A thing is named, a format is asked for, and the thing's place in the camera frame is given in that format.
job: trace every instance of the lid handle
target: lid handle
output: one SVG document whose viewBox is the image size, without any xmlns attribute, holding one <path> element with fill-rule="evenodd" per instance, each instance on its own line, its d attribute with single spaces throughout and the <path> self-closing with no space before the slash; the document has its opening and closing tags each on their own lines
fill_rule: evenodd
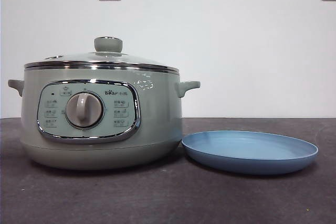
<svg viewBox="0 0 336 224">
<path fill-rule="evenodd" d="M 98 37 L 94 39 L 97 52 L 121 52 L 122 40 L 110 36 Z"/>
</svg>

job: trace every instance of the blue plate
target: blue plate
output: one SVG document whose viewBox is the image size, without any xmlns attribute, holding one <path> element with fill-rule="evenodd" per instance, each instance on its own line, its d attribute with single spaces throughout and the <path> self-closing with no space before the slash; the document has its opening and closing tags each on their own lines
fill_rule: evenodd
<svg viewBox="0 0 336 224">
<path fill-rule="evenodd" d="M 182 139 L 187 154 L 201 164 L 235 173 L 274 175 L 308 166 L 318 148 L 306 141 L 250 131 L 208 131 Z"/>
</svg>

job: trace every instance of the cooker base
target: cooker base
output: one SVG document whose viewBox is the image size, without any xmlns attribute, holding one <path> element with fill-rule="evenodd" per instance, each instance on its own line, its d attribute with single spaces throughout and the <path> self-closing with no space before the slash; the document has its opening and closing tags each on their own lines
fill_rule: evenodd
<svg viewBox="0 0 336 224">
<path fill-rule="evenodd" d="M 179 140 L 107 150 L 55 150 L 23 143 L 28 156 L 40 164 L 71 170 L 102 170 L 146 164 L 173 151 Z"/>
</svg>

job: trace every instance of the dark table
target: dark table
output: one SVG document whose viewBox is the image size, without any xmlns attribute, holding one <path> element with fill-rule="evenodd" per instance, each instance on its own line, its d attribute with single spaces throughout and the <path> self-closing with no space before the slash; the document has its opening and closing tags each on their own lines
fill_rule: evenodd
<svg viewBox="0 0 336 224">
<path fill-rule="evenodd" d="M 184 134 L 261 131 L 317 144 L 306 169 L 246 176 L 202 166 L 178 147 L 148 165 L 77 172 L 30 161 L 20 119 L 1 120 L 1 219 L 7 223 L 336 223 L 336 119 L 188 118 Z"/>
</svg>

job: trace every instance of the glass lid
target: glass lid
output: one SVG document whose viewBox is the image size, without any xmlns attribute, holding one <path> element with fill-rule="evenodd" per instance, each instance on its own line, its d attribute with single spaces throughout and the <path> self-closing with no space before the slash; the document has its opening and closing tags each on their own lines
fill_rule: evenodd
<svg viewBox="0 0 336 224">
<path fill-rule="evenodd" d="M 91 68 L 179 73 L 178 69 L 156 61 L 122 54 L 121 39 L 107 36 L 98 37 L 94 43 L 96 52 L 48 57 L 42 61 L 25 64 L 25 69 Z"/>
</svg>

